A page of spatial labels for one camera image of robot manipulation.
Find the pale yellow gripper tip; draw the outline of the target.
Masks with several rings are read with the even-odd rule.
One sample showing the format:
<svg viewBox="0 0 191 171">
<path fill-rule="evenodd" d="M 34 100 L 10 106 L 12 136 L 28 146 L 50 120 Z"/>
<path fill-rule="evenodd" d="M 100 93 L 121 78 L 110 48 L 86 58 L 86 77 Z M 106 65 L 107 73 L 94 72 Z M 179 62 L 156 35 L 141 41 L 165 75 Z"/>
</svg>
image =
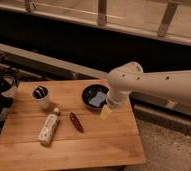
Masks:
<svg viewBox="0 0 191 171">
<path fill-rule="evenodd" d="M 112 113 L 112 110 L 111 108 L 108 106 L 108 105 L 104 105 L 102 110 L 101 110 L 101 113 L 100 113 L 100 118 L 102 120 L 105 120 L 108 118 L 108 116 Z"/>
</svg>

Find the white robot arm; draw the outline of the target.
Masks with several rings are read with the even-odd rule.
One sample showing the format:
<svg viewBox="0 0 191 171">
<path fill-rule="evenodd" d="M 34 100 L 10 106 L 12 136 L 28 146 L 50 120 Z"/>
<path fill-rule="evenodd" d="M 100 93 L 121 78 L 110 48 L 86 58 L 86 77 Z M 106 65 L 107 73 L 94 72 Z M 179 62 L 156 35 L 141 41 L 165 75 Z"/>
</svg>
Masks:
<svg viewBox="0 0 191 171">
<path fill-rule="evenodd" d="M 138 62 L 129 62 L 112 69 L 107 82 L 106 102 L 111 109 L 121 106 L 133 92 L 191 107 L 191 70 L 145 73 Z"/>
</svg>

